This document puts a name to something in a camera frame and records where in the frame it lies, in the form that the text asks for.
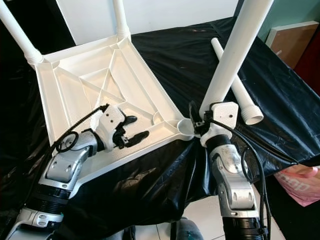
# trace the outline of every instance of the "pink plastic bag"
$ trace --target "pink plastic bag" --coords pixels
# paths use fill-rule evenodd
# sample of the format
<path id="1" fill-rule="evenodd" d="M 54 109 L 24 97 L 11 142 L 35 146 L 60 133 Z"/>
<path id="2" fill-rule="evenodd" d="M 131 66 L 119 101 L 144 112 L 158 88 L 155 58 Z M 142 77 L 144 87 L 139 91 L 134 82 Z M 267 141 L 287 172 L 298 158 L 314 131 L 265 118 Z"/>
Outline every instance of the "pink plastic bag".
<path id="1" fill-rule="evenodd" d="M 285 191 L 301 206 L 306 207 L 320 200 L 320 171 L 317 167 L 298 164 L 274 176 Z"/>

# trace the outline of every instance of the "black plastic sheet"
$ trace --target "black plastic sheet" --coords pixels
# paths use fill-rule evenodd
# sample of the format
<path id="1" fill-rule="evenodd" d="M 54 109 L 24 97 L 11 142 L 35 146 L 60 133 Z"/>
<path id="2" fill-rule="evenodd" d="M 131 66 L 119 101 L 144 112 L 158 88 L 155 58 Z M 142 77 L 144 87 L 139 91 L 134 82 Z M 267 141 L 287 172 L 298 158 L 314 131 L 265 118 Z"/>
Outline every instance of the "black plastic sheet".
<path id="1" fill-rule="evenodd" d="M 132 42 L 179 110 L 199 106 L 218 59 L 210 40 L 224 47 L 234 18 L 132 36 Z M 254 139 L 266 175 L 292 164 L 319 164 L 320 98 L 264 43 L 256 39 L 239 71 L 265 119 L 237 129 Z M 3 100 L 0 124 L 0 228 L 19 206 L 48 147 L 48 137 L 35 73 L 16 66 L 1 75 Z M 230 93 L 228 100 L 234 100 Z M 237 139 L 240 150 L 244 145 Z M 252 156 L 249 167 L 259 174 Z M 210 160 L 199 140 L 174 141 L 86 184 L 72 198 L 56 231 L 58 239 L 101 239 L 131 225 L 180 219 L 188 203 L 215 195 Z"/>

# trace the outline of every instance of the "floor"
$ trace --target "floor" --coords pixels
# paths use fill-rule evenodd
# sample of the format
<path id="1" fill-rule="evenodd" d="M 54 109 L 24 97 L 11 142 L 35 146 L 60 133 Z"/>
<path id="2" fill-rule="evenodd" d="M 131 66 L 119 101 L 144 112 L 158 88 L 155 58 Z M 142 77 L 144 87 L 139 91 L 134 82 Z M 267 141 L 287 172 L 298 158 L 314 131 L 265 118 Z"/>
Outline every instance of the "floor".
<path id="1" fill-rule="evenodd" d="M 217 196 L 207 197 L 191 203 L 184 210 L 184 217 L 195 222 L 204 240 L 224 240 L 224 230 Z M 136 240 L 170 240 L 170 223 L 136 226 Z M 277 223 L 272 219 L 271 240 L 285 240 Z"/>

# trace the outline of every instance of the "robotic hand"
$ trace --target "robotic hand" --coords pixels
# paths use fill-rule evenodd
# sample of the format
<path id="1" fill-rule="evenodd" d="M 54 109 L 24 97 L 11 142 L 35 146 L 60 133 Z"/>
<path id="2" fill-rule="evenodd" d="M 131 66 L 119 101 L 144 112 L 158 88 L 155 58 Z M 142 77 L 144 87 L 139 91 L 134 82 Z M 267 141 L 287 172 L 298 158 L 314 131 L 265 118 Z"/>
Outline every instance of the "robotic hand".
<path id="1" fill-rule="evenodd" d="M 51 239 L 51 233 L 61 224 L 64 208 L 74 189 L 84 161 L 97 152 L 132 147 L 148 137 L 144 131 L 128 139 L 124 126 L 137 121 L 119 108 L 106 105 L 96 131 L 70 131 L 57 143 L 57 154 L 48 162 L 37 185 L 20 211 L 7 240 Z M 38 235 L 39 230 L 46 234 Z"/>
<path id="2" fill-rule="evenodd" d="M 242 164 L 236 146 L 230 141 L 229 130 L 236 127 L 238 105 L 234 102 L 212 104 L 202 120 L 195 103 L 191 102 L 189 113 L 195 134 L 201 136 L 201 145 L 211 159 L 225 239 L 266 240 L 268 231 L 259 220 L 255 193 L 245 175 L 248 167 Z"/>

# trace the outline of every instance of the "white pipe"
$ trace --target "white pipe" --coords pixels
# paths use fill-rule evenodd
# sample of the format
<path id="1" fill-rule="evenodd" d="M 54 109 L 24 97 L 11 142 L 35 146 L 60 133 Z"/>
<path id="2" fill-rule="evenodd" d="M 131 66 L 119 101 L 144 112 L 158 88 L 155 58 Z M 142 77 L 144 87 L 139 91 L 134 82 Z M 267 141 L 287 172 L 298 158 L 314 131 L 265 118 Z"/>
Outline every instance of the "white pipe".
<path id="1" fill-rule="evenodd" d="M 0 0 L 0 19 L 22 49 L 27 62 L 30 65 L 41 63 L 42 54 L 33 46 L 3 0 Z"/>
<path id="2" fill-rule="evenodd" d="M 245 0 L 234 24 L 199 114 L 203 118 L 213 103 L 222 102 L 235 79 L 274 0 Z"/>
<path id="3" fill-rule="evenodd" d="M 211 40 L 211 44 L 215 51 L 216 56 L 220 60 L 224 50 L 220 45 L 219 40 L 214 37 Z M 264 119 L 264 115 L 260 108 L 254 104 L 245 86 L 241 82 L 239 76 L 236 74 L 231 85 L 233 94 L 241 108 L 241 116 L 247 125 L 254 125 L 261 122 Z"/>
<path id="4" fill-rule="evenodd" d="M 116 20 L 116 35 L 119 40 L 130 37 L 131 33 L 127 25 L 123 0 L 113 0 L 113 8 Z"/>

